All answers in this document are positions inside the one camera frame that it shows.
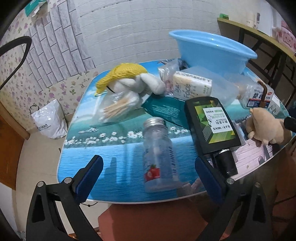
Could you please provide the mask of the black men's toner bottle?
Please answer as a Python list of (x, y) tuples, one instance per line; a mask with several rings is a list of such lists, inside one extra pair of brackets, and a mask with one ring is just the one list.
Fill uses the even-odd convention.
[(210, 96), (189, 99), (185, 114), (199, 156), (212, 159), (224, 177), (237, 175), (232, 151), (241, 141), (220, 100)]

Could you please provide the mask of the beige plush toy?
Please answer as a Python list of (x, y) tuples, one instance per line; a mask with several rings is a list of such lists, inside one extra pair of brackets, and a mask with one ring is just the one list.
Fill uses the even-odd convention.
[(268, 144), (286, 145), (292, 139), (292, 131), (284, 126), (284, 119), (275, 118), (265, 108), (251, 108), (246, 119), (249, 139), (256, 139), (264, 146)]

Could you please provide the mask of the clear bottle with silver cap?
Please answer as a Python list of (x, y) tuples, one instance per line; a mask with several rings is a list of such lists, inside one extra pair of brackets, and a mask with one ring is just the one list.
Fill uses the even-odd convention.
[(144, 122), (143, 169), (147, 192), (168, 191), (183, 185), (178, 174), (173, 144), (168, 134), (169, 130), (164, 119), (152, 117)]

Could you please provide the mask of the white barcode carton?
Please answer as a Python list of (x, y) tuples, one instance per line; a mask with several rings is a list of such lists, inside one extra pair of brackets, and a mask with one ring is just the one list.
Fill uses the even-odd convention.
[(245, 85), (240, 90), (239, 102), (244, 109), (265, 108), (274, 116), (280, 113), (280, 100), (274, 90), (261, 81)]

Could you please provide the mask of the clear plastic container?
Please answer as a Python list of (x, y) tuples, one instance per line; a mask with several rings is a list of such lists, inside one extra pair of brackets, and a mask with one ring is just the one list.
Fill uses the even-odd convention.
[(182, 72), (198, 75), (212, 80), (211, 97), (216, 97), (224, 107), (229, 106), (238, 96), (239, 88), (221, 75), (210, 70), (195, 66), (182, 70)]

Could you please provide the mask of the dark green foil packet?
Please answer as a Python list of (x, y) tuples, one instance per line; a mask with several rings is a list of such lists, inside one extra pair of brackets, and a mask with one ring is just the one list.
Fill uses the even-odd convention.
[(163, 95), (152, 94), (142, 108), (151, 116), (162, 118), (170, 123), (189, 129), (183, 100)]

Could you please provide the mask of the white plush with yellow hat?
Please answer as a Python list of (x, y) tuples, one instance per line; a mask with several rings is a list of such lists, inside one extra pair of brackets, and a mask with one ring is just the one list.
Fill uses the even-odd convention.
[(95, 95), (100, 95), (107, 89), (111, 93), (133, 91), (141, 94), (148, 90), (155, 95), (162, 95), (166, 86), (160, 78), (149, 73), (142, 65), (121, 63), (97, 81)]

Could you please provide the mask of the clear zip bag pink contents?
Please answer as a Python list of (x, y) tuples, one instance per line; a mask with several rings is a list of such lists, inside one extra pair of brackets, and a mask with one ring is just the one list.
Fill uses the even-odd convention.
[(165, 94), (173, 95), (173, 75), (179, 71), (183, 65), (180, 59), (166, 59), (159, 61), (162, 66), (158, 67), (158, 72), (161, 80), (165, 84)]

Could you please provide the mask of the red stool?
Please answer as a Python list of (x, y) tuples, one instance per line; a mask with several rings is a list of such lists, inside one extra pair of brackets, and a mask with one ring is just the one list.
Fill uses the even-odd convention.
[(196, 240), (218, 209), (207, 197), (112, 204), (98, 217), (98, 224), (103, 240)]

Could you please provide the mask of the white plastic bag on floor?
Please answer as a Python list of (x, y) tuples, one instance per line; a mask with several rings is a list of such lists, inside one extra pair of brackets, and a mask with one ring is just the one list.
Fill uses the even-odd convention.
[(42, 135), (51, 139), (63, 138), (67, 135), (65, 116), (56, 99), (42, 108), (37, 105), (30, 106), (30, 114)]

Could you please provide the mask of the wooden side table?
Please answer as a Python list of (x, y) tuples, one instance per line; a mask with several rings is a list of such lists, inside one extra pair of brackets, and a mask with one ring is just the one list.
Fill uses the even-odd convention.
[(257, 53), (248, 67), (270, 85), (286, 108), (295, 101), (295, 54), (268, 35), (241, 23), (217, 18), (221, 35), (245, 44)]

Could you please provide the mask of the light blue plastic basin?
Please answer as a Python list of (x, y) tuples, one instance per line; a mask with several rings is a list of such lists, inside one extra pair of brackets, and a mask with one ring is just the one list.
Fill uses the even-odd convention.
[(241, 74), (257, 54), (233, 39), (196, 30), (173, 30), (170, 37), (177, 41), (181, 59), (189, 67), (203, 67), (211, 72)]

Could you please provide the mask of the pink bear box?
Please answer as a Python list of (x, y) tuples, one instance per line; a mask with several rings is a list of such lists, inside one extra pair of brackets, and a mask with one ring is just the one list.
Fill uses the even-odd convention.
[(295, 55), (296, 39), (284, 20), (281, 21), (281, 28), (277, 33), (277, 40), (279, 43), (289, 48)]

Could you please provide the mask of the green box on side table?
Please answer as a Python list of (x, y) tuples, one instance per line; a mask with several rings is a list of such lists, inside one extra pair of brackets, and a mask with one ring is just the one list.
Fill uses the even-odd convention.
[(228, 20), (228, 19), (229, 19), (229, 15), (226, 15), (226, 14), (220, 14), (220, 15), (219, 15), (219, 18), (222, 18), (222, 19), (226, 19), (226, 20)]

